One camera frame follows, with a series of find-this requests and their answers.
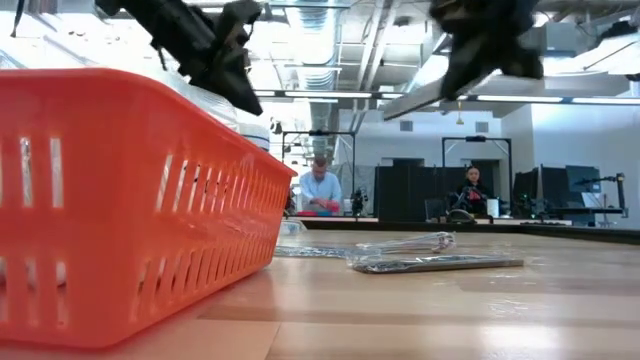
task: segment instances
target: woman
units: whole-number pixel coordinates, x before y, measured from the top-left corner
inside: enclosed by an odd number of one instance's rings
[[[466,180],[456,191],[458,196],[463,196],[468,204],[466,209],[471,214],[486,214],[487,199],[492,197],[491,190],[482,185],[480,170],[475,166],[467,168]]]

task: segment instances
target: orange plastic basket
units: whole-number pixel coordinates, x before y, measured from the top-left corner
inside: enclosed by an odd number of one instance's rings
[[[115,344],[270,263],[295,173],[164,85],[0,72],[0,340]]]

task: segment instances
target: air vent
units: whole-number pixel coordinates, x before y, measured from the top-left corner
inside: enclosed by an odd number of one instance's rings
[[[413,121],[400,121],[400,131],[412,132],[413,131]]]
[[[489,132],[489,123],[487,121],[476,121],[476,133],[486,134]]]

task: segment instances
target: wooden tabletop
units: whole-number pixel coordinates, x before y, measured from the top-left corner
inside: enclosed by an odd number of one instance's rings
[[[416,234],[308,231],[281,243],[350,246]],[[7,360],[640,359],[640,248],[458,234],[464,254],[523,268],[365,275],[340,259],[264,271],[103,354],[1,347]]]

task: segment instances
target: blue shirt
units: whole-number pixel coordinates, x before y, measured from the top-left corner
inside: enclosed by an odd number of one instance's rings
[[[318,182],[311,172],[300,177],[300,190],[303,203],[306,205],[311,199],[325,199],[337,201],[342,206],[342,189],[340,181],[334,174],[327,172],[324,179]]]

